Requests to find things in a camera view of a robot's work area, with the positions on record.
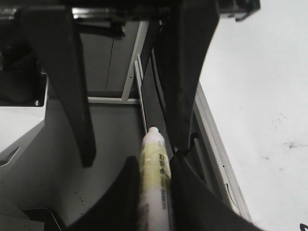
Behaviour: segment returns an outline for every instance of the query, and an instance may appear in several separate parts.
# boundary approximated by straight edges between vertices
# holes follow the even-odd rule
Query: dust spot
[[[301,144],[301,143],[295,143],[295,142],[286,142],[286,143],[283,143],[283,145],[287,146],[289,149],[308,147],[307,144]]]

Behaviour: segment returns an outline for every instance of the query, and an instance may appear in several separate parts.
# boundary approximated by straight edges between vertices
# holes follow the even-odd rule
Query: yellow label
[[[171,173],[163,143],[146,143],[142,147],[139,166],[141,193],[149,188],[162,188],[169,192]]]

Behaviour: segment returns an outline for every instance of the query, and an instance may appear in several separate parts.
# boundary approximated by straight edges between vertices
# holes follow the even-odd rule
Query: metal rod
[[[109,97],[88,97],[89,103],[114,103],[114,104],[140,104],[139,99],[128,99],[123,101],[121,98]]]
[[[127,72],[127,75],[126,75],[126,81],[125,81],[125,85],[124,85],[124,89],[123,89],[123,94],[122,94],[122,100],[123,101],[126,101],[129,98],[130,89],[131,89],[131,86],[132,86],[133,80],[134,80],[134,62],[137,60],[138,54],[141,54],[143,44],[144,44],[144,40],[145,40],[145,36],[146,36],[147,31],[148,31],[148,27],[149,27],[149,22],[140,22],[139,23],[139,27],[138,27],[138,31],[137,31],[137,35],[136,35],[136,40],[135,40],[135,45],[134,45],[134,49],[133,49],[133,52],[132,52],[132,55],[131,55],[129,68],[128,68],[128,72]]]
[[[139,93],[139,99],[140,99],[140,107],[141,107],[143,126],[144,126],[145,133],[147,133],[148,132],[148,128],[146,126],[146,119],[145,119],[145,112],[144,112],[143,99],[142,99],[142,91],[141,91],[141,86],[142,86],[141,75],[143,75],[143,73],[141,74],[141,69],[139,67],[138,61],[135,61],[134,67],[135,67],[136,80],[137,80],[137,86],[138,86],[138,93]]]

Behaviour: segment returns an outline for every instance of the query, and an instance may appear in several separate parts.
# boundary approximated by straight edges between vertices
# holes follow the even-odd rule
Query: curved black plastic part
[[[45,79],[31,53],[0,71],[0,105],[19,105],[38,100],[45,90]]]
[[[182,151],[189,149],[195,92],[218,20],[214,0],[184,0],[154,45],[169,138]]]
[[[139,165],[136,157],[126,159],[120,174],[98,201],[69,231],[135,231],[139,198]]]
[[[170,162],[177,231],[261,231],[214,196],[181,153]]]
[[[0,21],[0,70],[31,53],[30,45],[15,22]]]
[[[96,155],[90,116],[83,51],[71,9],[33,7],[18,12],[28,42],[46,70],[72,127],[82,165]]]
[[[300,228],[300,231],[308,231],[308,225],[300,224],[299,228]]]

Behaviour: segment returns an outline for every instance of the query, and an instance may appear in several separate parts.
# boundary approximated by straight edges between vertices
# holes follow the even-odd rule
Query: black plastic arm
[[[182,151],[189,149],[195,93],[218,20],[214,0],[184,0],[154,45],[168,135],[171,144]]]
[[[26,38],[46,70],[72,127],[84,167],[96,155],[83,51],[71,9],[33,7],[19,12]]]
[[[173,156],[170,168],[177,231],[261,231],[214,196],[183,154]]]

